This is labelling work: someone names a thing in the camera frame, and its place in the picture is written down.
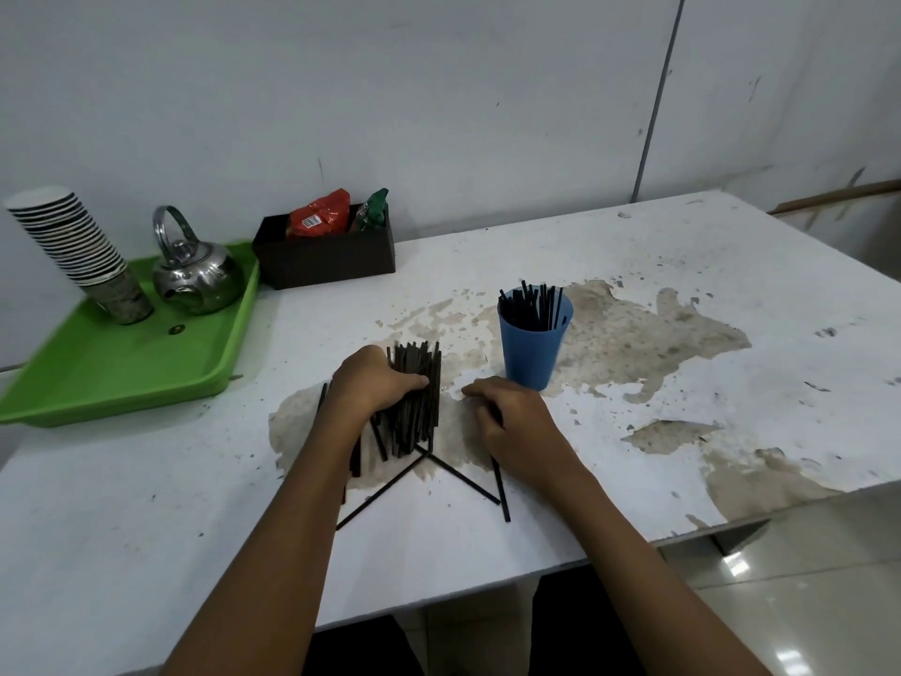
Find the person's left hand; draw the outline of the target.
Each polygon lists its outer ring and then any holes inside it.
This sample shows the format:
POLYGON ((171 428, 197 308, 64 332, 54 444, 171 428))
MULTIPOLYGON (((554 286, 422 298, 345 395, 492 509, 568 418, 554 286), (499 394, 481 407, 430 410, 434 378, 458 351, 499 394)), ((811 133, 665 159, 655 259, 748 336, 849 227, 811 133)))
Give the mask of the person's left hand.
POLYGON ((389 396, 391 373, 403 372, 392 368, 386 350, 376 345, 364 346, 334 373, 324 404, 343 415, 368 419, 411 394, 389 396))

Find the person's right hand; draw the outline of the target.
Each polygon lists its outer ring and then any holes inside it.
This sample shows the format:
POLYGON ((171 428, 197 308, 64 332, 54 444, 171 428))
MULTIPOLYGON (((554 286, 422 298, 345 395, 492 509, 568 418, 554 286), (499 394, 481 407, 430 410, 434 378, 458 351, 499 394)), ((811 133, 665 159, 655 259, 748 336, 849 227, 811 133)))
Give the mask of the person's right hand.
POLYGON ((465 397, 495 403, 503 416, 503 431, 482 435, 489 453, 513 477, 544 497, 553 494, 581 467, 577 454, 557 429, 539 392, 500 376, 476 379, 462 387, 465 397))

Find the pile of black straws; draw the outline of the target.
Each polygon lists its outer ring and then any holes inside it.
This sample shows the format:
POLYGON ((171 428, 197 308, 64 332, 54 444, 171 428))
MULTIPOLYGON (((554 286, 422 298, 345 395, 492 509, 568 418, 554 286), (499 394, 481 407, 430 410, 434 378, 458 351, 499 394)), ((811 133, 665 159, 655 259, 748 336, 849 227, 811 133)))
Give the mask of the pile of black straws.
POLYGON ((324 404, 331 378, 303 447, 312 451, 317 474, 332 487, 335 499, 343 490, 342 479, 345 488, 362 487, 365 477, 383 476, 388 468, 409 465, 420 455, 414 444, 434 451, 440 415, 441 346, 429 341, 395 343, 386 353, 393 369, 425 375, 430 385, 364 419, 343 415, 324 404))

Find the single black straw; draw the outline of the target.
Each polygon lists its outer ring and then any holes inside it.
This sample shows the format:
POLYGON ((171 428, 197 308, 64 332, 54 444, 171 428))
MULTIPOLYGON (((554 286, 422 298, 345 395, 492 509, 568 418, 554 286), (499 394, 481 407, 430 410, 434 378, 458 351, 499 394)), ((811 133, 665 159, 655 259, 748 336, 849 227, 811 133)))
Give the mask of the single black straw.
MULTIPOLYGON (((490 402, 490 401, 487 402, 487 409, 489 411, 490 416, 495 421, 495 423, 498 426, 503 428, 502 413, 501 413, 500 409, 496 406, 496 404, 494 404, 493 402, 490 402)), ((511 522, 509 506, 508 506, 507 499, 505 496, 505 491, 504 491, 504 480, 503 480, 503 475, 502 475, 502 471, 501 471, 501 466, 499 465, 498 461, 493 456, 493 454, 491 457, 491 463, 492 463, 492 468, 493 468, 493 472, 494 472, 495 479, 496 479, 498 497, 499 497, 501 509, 503 512, 504 522, 511 522)))

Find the person's right forearm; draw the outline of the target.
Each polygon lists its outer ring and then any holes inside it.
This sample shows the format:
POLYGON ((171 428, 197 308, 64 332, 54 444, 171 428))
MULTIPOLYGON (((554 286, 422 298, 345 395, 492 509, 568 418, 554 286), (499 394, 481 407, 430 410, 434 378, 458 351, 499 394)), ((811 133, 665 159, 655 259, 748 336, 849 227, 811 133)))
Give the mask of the person's right forearm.
POLYGON ((579 462, 542 495, 585 551, 599 593, 554 605, 533 636, 529 676, 771 676, 632 527, 579 462))

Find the person's left forearm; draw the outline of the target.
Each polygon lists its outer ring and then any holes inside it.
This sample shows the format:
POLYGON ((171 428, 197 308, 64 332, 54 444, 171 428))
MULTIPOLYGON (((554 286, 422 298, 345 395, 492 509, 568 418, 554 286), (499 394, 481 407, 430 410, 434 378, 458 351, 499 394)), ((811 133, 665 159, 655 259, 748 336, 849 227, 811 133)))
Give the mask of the person's left forearm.
POLYGON ((299 676, 318 617, 351 452, 374 409, 331 397, 283 484, 160 676, 299 676))

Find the loose black straw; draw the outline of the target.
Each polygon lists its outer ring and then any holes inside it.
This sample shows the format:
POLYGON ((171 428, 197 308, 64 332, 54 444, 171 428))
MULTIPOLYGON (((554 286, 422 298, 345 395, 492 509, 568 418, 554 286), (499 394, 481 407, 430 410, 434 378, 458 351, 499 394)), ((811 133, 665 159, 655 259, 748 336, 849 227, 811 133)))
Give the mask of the loose black straw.
POLYGON ((372 505, 377 499, 383 496, 390 488, 392 488, 395 484, 397 484, 406 474, 411 472, 415 467, 417 467, 421 462, 425 461, 427 458, 434 457, 434 454, 429 452, 420 452, 419 457, 417 457, 414 461, 412 461, 409 465, 404 467, 397 475, 391 477, 388 482, 386 482, 381 488, 378 488, 370 497, 364 500, 358 507, 356 507, 353 511, 351 511, 348 515, 344 517, 340 522, 337 523, 335 531, 340 531, 346 524, 352 522, 355 517, 361 514, 367 507, 372 505))
POLYGON ((458 480, 465 483, 469 488, 474 489, 476 492, 478 492, 481 496, 483 496, 490 502, 494 503, 497 506, 500 506, 502 504, 502 501, 500 498, 498 498, 494 494, 490 493, 487 489, 482 488, 478 483, 476 483, 469 477, 467 477, 464 474, 462 474, 461 472, 459 472, 452 465, 447 464, 444 460, 440 459, 433 452, 423 449, 418 444, 414 444, 413 447, 422 457, 424 457, 424 458, 428 459, 429 461, 433 462, 434 464, 438 465, 440 468, 447 471, 453 477, 456 477, 458 480))

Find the blue plastic cup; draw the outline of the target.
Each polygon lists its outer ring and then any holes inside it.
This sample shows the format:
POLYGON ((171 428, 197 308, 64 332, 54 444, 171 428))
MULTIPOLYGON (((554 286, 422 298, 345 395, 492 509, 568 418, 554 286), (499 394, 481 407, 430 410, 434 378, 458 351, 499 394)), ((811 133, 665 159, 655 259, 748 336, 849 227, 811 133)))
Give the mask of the blue plastic cup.
POLYGON ((564 312, 569 313, 570 320, 557 330, 547 332, 519 330, 502 323, 499 319, 504 373, 507 378, 539 392, 549 385, 557 363, 557 354, 575 312, 566 294, 565 299, 564 312))

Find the bunch of upright black straws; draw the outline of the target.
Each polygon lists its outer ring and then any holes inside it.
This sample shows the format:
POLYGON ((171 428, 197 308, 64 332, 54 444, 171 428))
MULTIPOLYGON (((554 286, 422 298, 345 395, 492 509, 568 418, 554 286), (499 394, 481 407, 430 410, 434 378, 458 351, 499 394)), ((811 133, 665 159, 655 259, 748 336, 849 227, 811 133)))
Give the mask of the bunch of upright black straws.
POLYGON ((497 309, 502 323, 519 330, 547 332, 569 323, 565 301, 562 287, 522 280, 518 287, 499 290, 497 309))

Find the dark brown box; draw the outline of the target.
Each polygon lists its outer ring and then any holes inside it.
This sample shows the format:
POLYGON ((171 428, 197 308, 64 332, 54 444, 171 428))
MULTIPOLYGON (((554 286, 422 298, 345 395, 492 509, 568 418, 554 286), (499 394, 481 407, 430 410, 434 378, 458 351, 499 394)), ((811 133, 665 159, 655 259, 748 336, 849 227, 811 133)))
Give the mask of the dark brown box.
MULTIPOLYGON (((360 204, 351 204, 349 221, 360 204)), ((276 290, 394 273, 397 269, 390 215, 383 230, 317 238, 286 238, 287 215, 263 218, 254 239, 262 280, 276 290)))

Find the green snack packet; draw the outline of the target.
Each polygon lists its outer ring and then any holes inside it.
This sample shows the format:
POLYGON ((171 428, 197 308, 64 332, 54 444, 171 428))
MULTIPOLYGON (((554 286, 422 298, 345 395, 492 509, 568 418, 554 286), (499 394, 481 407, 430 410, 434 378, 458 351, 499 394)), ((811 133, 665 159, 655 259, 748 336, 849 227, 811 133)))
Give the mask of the green snack packet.
POLYGON ((350 232, 369 232, 385 229, 388 226, 389 219, 388 195, 389 190, 387 188, 381 188, 372 193, 355 212, 349 226, 350 232))

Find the red snack packet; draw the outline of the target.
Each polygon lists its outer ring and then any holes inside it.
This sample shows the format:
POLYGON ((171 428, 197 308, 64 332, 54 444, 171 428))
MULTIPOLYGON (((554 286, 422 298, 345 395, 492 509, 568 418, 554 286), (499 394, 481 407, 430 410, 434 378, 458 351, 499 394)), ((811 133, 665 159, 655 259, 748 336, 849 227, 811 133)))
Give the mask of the red snack packet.
POLYGON ((338 188, 288 214, 286 238, 317 238, 348 230, 350 193, 338 188))

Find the steel kettle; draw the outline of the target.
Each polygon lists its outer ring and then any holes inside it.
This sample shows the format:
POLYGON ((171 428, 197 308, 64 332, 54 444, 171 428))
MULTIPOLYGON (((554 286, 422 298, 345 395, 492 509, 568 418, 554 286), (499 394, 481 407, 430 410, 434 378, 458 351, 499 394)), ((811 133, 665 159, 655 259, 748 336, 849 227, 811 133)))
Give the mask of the steel kettle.
POLYGON ((210 315, 242 296, 245 277, 238 261, 224 246, 200 240, 176 207, 157 207, 152 224, 161 252, 152 283, 164 303, 188 315, 210 315))

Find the person's dark trousers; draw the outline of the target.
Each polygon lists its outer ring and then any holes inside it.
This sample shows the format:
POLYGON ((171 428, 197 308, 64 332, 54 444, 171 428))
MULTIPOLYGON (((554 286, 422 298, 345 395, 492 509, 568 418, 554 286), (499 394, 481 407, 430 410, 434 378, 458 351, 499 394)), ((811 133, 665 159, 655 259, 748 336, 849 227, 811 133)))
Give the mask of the person's dark trousers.
MULTIPOLYGON (((544 575, 532 603, 528 676, 646 676, 589 566, 544 575)), ((391 615, 315 633, 302 676, 424 676, 391 615)))

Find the stack of paper cups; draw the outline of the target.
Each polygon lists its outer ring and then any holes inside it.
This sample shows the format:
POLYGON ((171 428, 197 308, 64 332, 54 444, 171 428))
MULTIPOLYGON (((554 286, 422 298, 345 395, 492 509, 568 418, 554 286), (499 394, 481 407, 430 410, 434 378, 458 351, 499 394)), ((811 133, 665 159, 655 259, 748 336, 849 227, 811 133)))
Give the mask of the stack of paper cups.
POLYGON ((70 189, 48 185, 7 197, 6 210, 86 296, 120 325, 154 313, 121 253, 70 189))

